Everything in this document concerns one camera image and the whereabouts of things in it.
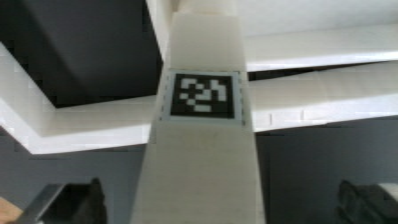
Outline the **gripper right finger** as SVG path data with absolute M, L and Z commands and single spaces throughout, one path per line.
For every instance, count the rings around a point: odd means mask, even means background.
M 341 181 L 334 224 L 398 224 L 398 183 Z

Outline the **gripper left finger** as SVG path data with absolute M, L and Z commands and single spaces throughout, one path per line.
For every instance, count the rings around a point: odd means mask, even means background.
M 99 179 L 89 183 L 48 184 L 14 224 L 108 224 Z

